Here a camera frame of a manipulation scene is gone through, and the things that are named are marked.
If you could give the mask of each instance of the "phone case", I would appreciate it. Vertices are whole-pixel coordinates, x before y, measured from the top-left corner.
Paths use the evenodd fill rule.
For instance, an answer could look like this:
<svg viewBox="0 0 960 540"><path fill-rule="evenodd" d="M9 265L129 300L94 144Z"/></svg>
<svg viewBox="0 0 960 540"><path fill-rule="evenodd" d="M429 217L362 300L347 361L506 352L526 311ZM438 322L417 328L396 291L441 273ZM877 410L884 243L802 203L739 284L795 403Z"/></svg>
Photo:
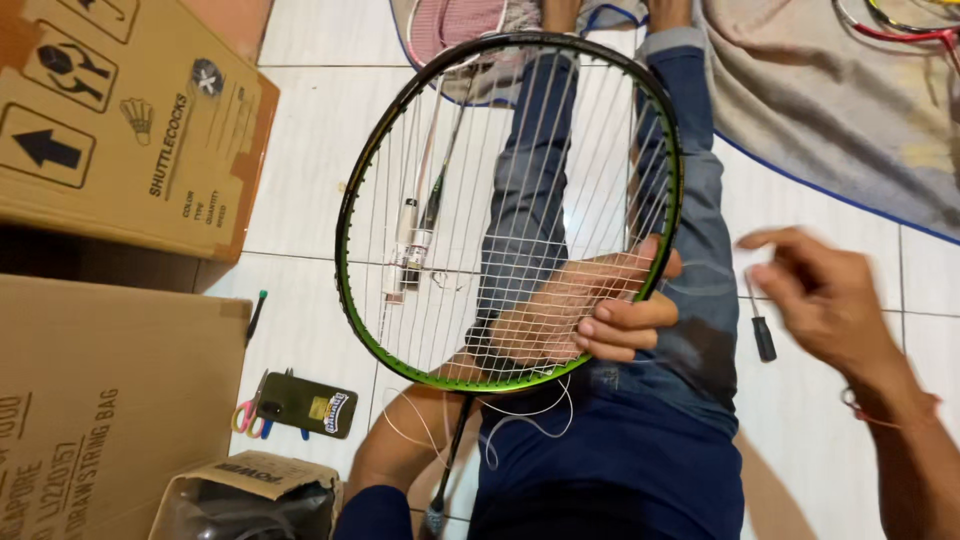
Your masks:
<svg viewBox="0 0 960 540"><path fill-rule="evenodd" d="M356 407L356 392L271 373L263 385L256 415L264 420L346 439Z"/></svg>

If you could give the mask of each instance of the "shuttlecock icon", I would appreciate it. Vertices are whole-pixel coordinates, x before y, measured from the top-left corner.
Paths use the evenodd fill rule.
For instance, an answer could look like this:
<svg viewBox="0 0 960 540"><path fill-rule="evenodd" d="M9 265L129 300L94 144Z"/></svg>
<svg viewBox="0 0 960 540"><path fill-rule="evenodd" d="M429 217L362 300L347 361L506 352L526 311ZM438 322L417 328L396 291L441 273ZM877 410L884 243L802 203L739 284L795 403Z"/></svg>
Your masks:
<svg viewBox="0 0 960 540"><path fill-rule="evenodd" d="M154 107L142 99L128 99L120 102L120 112L123 112L136 141L140 146L150 144L150 127L154 124Z"/></svg>

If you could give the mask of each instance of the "black arrow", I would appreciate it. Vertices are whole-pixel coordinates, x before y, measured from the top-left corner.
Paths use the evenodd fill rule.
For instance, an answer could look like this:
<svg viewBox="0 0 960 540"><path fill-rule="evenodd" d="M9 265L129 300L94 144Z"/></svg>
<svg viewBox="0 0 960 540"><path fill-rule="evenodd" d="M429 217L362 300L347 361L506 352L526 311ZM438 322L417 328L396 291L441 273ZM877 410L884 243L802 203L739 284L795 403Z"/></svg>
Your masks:
<svg viewBox="0 0 960 540"><path fill-rule="evenodd" d="M46 160L76 169L80 164L81 151L62 142L56 142L53 135L53 130L43 130L14 135L13 138L38 167L42 167Z"/></svg>

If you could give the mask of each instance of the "scissors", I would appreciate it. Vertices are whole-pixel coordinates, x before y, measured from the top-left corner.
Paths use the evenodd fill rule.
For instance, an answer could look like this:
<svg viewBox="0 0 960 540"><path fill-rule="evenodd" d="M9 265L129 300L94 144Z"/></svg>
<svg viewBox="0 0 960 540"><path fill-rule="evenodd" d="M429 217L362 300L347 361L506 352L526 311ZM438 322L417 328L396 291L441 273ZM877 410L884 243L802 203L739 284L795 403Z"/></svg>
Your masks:
<svg viewBox="0 0 960 540"><path fill-rule="evenodd" d="M257 431L253 430L253 425L256 424L256 406L260 403L260 394L263 393L263 384L267 381L267 374L270 373L269 369L263 370L263 377L260 378L260 384L256 387L256 393L253 394L253 398L249 401L246 401L236 410L233 411L233 419L230 420L230 427L233 428L237 433L247 432L247 436L251 439L260 438L260 434L264 430L265 422L260 423L260 429Z"/></svg>
<svg viewBox="0 0 960 540"><path fill-rule="evenodd" d="M283 372L283 375L286 377L293 377L294 368L288 367L287 370ZM262 434L260 435L260 438L265 439L268 436L270 436L270 429L272 429L273 426L274 426L273 420L265 420L263 422L263 429L261 430ZM300 438L303 439L304 441L310 440L310 431L305 430L304 428L300 428Z"/></svg>

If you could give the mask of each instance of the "jeans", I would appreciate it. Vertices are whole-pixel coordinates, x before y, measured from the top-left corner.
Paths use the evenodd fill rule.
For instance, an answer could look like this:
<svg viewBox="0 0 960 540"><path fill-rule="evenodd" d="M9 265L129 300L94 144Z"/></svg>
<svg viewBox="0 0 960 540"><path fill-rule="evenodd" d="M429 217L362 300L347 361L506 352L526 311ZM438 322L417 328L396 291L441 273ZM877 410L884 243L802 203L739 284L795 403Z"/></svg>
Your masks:
<svg viewBox="0 0 960 540"><path fill-rule="evenodd" d="M677 305L679 321L659 329L657 348L637 351L634 363L594 359L574 374L586 371L589 385L600 393L650 393L732 438L739 304L730 235L720 213L723 166L710 151L713 116L704 52L676 46L647 61L670 95L683 147L684 201L674 247L684 268L662 290ZM569 57L556 54L542 55L524 69L513 129L494 178L492 221L482 254L481 318L526 300L567 259L564 149L577 69ZM527 110L533 112L529 118ZM641 163L649 159L640 157ZM528 221L538 226L526 226Z"/></svg>

